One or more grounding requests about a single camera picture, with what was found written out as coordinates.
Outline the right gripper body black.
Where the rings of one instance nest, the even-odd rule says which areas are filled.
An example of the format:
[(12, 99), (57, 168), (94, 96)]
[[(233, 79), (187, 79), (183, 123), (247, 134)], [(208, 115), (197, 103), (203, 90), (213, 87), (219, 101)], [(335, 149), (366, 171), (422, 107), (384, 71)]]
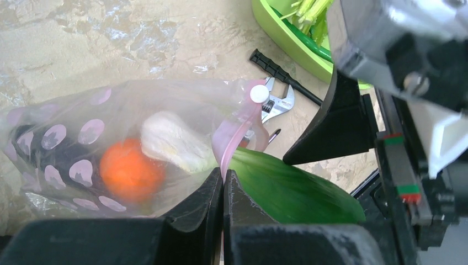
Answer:
[(467, 2), (334, 1), (327, 21), (335, 66), (408, 104), (424, 176), (454, 190), (461, 224), (424, 262), (466, 264)]

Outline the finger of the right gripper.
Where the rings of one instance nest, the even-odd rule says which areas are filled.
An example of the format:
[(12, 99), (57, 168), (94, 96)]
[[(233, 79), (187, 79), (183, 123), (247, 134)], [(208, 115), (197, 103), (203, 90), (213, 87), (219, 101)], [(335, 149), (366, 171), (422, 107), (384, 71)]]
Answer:
[(323, 103), (283, 162), (301, 165), (365, 153), (375, 147), (377, 132), (370, 95), (360, 94), (356, 80), (333, 70)]

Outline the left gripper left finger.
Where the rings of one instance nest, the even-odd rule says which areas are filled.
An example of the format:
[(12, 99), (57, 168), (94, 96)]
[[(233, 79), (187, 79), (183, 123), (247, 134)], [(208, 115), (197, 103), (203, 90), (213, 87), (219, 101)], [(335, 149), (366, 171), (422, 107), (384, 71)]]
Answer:
[(218, 168), (158, 218), (51, 219), (28, 224), (2, 264), (219, 264), (223, 181)]

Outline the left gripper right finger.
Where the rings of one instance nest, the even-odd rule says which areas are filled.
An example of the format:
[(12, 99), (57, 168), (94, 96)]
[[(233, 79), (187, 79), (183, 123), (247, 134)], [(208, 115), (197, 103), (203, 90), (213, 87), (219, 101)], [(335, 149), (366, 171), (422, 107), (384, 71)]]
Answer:
[(242, 189), (235, 171), (224, 184), (225, 264), (382, 264), (359, 225), (280, 224)]

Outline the bok choy green white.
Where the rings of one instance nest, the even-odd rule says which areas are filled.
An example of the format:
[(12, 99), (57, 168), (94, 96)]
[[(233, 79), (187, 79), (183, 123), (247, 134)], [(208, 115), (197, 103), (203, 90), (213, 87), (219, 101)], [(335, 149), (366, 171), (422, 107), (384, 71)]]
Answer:
[[(200, 134), (167, 111), (143, 122), (141, 148), (147, 157), (169, 162), (192, 176), (216, 164)], [(238, 147), (228, 167), (247, 195), (280, 223), (346, 224), (366, 219), (359, 202), (345, 190), (269, 154)]]

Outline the orange tangerine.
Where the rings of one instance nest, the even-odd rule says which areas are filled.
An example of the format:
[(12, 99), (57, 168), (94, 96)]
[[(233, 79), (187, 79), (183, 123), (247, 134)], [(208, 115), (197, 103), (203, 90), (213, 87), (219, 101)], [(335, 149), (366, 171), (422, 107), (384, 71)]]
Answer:
[(106, 149), (99, 170), (107, 190), (125, 203), (150, 200), (166, 178), (166, 163), (143, 154), (141, 141), (128, 138)]

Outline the clear zip top bag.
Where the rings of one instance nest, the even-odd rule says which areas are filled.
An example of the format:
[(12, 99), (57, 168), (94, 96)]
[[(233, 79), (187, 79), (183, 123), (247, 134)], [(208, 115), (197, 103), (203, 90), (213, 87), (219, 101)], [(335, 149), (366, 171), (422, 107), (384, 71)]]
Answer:
[(157, 217), (264, 151), (272, 78), (147, 79), (1, 110), (1, 234), (43, 218)]

